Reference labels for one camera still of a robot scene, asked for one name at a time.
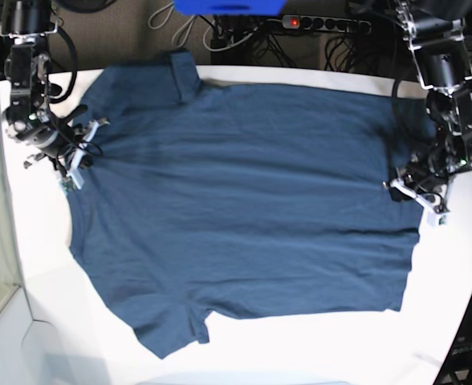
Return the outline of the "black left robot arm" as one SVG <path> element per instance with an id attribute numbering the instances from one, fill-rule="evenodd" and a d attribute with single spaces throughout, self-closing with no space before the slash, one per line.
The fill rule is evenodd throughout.
<path id="1" fill-rule="evenodd" d="M 472 171 L 472 61 L 464 35 L 471 8 L 472 1 L 399 1 L 396 7 L 436 133 L 389 187 L 438 215 L 448 211 L 456 175 Z"/>

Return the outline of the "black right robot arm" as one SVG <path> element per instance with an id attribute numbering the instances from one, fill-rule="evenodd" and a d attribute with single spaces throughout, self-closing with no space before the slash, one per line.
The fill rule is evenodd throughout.
<path id="1" fill-rule="evenodd" d="M 11 41 L 4 64 L 10 104 L 3 119 L 11 139 L 37 148 L 39 158 L 50 159 L 61 176 L 68 176 L 77 169 L 90 168 L 93 159 L 104 154 L 92 143 L 103 121 L 73 125 L 75 118 L 87 112 L 83 104 L 64 117 L 51 110 L 51 105 L 71 96 L 78 72 L 75 45 L 51 15 L 49 1 L 8 1 L 3 6 L 0 34 Z M 61 36 L 71 54 L 71 79 L 66 90 L 49 80 L 52 63 L 47 40 L 51 34 Z"/>

